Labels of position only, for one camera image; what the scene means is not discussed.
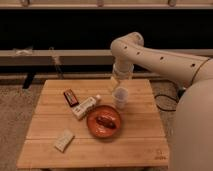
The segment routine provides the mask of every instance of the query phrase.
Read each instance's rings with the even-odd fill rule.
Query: tabletop
[[[32,117],[17,168],[89,168],[167,166],[169,149],[149,80],[123,80],[128,103],[118,110],[119,136],[93,137],[86,118],[79,121],[63,92],[72,89],[79,102],[100,94],[101,103],[114,107],[110,80],[47,80]],[[54,148],[65,129],[75,134],[64,153]]]

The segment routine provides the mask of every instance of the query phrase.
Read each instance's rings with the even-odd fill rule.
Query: table leg
[[[51,171],[51,169],[41,169],[41,171]]]

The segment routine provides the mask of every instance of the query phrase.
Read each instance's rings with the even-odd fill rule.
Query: gray carpet
[[[34,82],[29,89],[22,89],[23,80],[0,80],[0,171],[16,171],[16,161],[21,151],[27,129],[32,118],[43,81]],[[173,83],[168,81],[151,82],[154,94],[163,93],[175,97]],[[157,103],[164,108],[175,109],[176,104],[160,97]],[[173,112],[160,111],[167,140],[170,144]],[[143,168],[112,169],[69,169],[69,170],[113,170],[142,171]],[[164,167],[146,168],[146,171],[167,171]]]

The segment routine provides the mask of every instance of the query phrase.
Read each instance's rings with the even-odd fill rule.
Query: black cable
[[[155,99],[157,99],[158,97],[167,97],[167,98],[169,98],[170,100],[173,100],[173,101],[175,101],[176,103],[178,103],[178,100],[177,100],[177,99],[175,99],[175,98],[173,98],[173,97],[171,97],[171,96],[169,96],[169,95],[166,95],[166,94],[157,94],[157,95],[155,96]],[[160,110],[162,110],[162,111],[164,111],[164,112],[175,112],[175,111],[176,111],[175,109],[164,109],[164,108],[160,107],[158,104],[156,104],[156,105],[157,105],[158,109],[160,109]]]

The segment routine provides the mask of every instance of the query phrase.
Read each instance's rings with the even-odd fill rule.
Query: sausage
[[[115,129],[116,125],[115,123],[112,121],[112,119],[106,117],[106,116],[97,116],[96,118],[96,122],[99,125],[103,125],[106,128],[110,128],[110,129]]]

